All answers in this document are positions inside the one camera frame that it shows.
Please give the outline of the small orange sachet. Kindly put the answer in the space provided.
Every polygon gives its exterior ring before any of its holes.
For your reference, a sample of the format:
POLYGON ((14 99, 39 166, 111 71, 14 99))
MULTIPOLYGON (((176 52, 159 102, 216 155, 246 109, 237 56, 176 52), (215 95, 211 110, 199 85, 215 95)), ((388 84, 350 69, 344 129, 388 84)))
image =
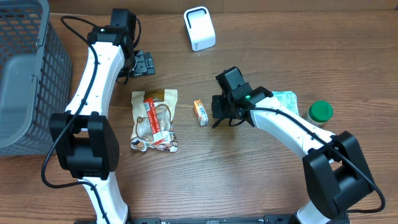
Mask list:
POLYGON ((195 111, 195 114, 197 116, 198 123, 200 124, 200 126, 207 126, 209 119, 208 119, 208 115, 205 111, 205 108, 203 106, 201 99, 195 100, 193 102, 193 108, 194 108, 194 111, 195 111))

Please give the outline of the beige snack pouch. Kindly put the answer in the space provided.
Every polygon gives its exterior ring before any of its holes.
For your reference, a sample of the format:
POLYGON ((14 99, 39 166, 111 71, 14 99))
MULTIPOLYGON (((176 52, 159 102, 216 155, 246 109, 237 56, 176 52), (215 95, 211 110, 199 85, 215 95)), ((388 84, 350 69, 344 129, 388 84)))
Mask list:
POLYGON ((171 89, 131 93, 132 149, 177 152, 178 142, 173 128, 177 100, 178 91, 171 89))

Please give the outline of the teal tissue pack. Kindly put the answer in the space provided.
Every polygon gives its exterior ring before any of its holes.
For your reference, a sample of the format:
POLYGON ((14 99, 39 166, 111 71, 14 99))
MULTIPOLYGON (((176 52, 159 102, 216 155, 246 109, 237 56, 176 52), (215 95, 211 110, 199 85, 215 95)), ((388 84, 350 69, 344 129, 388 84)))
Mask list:
POLYGON ((291 112, 299 116, 297 95, 292 91, 273 91, 273 95, 291 112))

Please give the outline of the red stick packet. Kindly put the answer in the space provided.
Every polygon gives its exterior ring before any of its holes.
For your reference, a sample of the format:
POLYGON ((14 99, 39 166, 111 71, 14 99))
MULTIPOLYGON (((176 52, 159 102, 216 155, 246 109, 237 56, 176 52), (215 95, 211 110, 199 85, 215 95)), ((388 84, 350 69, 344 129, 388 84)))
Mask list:
POLYGON ((163 103, 157 105, 152 98, 147 98, 144 100, 144 108, 150 126, 148 142, 152 145, 168 144, 171 128, 169 107, 163 103))

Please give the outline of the green lidded jar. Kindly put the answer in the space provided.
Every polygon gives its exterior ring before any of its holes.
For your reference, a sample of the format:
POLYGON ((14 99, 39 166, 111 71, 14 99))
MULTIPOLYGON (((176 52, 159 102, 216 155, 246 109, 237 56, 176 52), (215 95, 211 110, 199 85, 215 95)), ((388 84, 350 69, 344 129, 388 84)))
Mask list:
POLYGON ((333 107, 327 101, 316 101, 303 114, 302 118, 315 126, 323 126, 333 116, 333 107))

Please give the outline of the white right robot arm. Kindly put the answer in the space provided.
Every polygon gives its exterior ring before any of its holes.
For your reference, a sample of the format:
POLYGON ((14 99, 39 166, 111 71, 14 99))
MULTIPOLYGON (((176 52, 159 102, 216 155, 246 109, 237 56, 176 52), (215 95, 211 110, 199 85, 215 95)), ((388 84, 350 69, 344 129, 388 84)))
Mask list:
POLYGON ((271 91, 252 89, 238 67, 217 75, 214 119, 248 122, 278 139, 302 160, 309 203, 291 215, 265 215, 264 223, 349 223, 351 207, 374 191, 358 140, 333 134, 288 110, 271 91))

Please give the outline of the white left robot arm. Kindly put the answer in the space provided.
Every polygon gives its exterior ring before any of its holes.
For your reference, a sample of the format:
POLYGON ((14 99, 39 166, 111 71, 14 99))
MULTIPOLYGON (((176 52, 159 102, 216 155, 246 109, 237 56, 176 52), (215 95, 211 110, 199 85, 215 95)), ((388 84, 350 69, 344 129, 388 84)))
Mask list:
POLYGON ((108 111, 118 78, 155 74, 151 53, 137 50, 141 22, 128 9, 113 9, 106 26, 93 25, 86 37, 86 67, 78 89, 63 113, 53 113, 49 129, 53 139, 41 178, 50 188, 81 185, 96 212, 94 223, 132 223, 130 209, 116 180, 119 142, 108 121, 108 111), (49 156, 56 153, 60 167, 74 182, 51 184, 45 171, 49 156))

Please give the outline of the white barcode scanner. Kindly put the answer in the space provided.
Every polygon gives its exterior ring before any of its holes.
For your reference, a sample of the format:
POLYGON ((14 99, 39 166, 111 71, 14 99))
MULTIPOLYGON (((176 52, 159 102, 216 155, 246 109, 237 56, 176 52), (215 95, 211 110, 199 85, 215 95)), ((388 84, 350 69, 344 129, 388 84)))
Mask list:
POLYGON ((194 52, 208 49, 216 44, 215 29, 210 12, 205 6, 187 9, 183 18, 194 52))

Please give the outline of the grey plastic mesh basket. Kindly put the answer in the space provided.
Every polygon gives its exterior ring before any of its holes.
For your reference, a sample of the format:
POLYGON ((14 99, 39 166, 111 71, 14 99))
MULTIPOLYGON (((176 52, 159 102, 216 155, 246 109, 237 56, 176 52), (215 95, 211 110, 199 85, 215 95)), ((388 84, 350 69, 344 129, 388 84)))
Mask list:
POLYGON ((1 155, 46 154, 49 120, 63 113, 72 61, 47 1, 1 1, 1 155))

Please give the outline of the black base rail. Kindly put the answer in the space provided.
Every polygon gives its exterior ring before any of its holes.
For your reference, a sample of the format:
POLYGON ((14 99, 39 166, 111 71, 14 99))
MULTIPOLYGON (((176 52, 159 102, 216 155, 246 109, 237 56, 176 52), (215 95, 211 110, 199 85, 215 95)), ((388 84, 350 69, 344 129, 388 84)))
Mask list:
POLYGON ((292 214, 264 215, 263 217, 229 217, 229 218, 133 218, 127 216, 130 224, 298 224, 292 214))

